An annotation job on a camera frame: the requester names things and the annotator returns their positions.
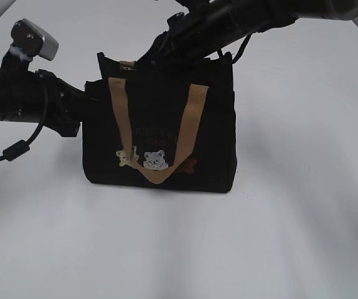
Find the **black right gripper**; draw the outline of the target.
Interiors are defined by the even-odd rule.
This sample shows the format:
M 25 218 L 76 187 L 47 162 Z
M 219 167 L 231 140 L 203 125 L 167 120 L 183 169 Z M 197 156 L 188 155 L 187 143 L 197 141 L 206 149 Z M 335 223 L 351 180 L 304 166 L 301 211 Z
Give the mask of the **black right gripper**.
M 179 1 L 179 4 L 189 12 L 179 12 L 167 19 L 168 30 L 155 38 L 137 66 L 194 63 L 238 39 L 232 1 Z

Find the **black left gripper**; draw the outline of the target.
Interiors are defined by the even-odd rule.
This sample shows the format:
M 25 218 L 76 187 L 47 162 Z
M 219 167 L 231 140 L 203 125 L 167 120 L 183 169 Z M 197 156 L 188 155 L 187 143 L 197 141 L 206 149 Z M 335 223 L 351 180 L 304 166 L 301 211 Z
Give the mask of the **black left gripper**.
M 44 125 L 61 137 L 76 137 L 83 121 L 98 117 L 106 108 L 106 101 L 91 97 L 52 72 L 39 69 L 35 73 L 48 96 Z

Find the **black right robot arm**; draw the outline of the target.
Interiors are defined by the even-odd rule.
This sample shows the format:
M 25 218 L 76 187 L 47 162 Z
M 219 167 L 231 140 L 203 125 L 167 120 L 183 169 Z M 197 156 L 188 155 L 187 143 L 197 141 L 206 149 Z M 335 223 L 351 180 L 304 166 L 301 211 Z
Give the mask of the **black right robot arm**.
M 167 20 L 169 29 L 155 38 L 138 65 L 189 65 L 242 41 L 232 62 L 243 55 L 253 34 L 287 27 L 298 19 L 352 21 L 358 1 L 336 0 L 219 0 L 180 1 L 188 13 Z

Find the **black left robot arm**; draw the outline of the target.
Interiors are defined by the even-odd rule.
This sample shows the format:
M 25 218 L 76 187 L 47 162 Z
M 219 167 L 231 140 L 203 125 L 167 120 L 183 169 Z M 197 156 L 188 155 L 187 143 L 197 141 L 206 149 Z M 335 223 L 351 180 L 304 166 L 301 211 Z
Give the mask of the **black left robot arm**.
M 81 122 L 105 113 L 107 103 L 91 97 L 52 72 L 0 72 L 0 121 L 38 123 L 62 137 L 76 137 Z

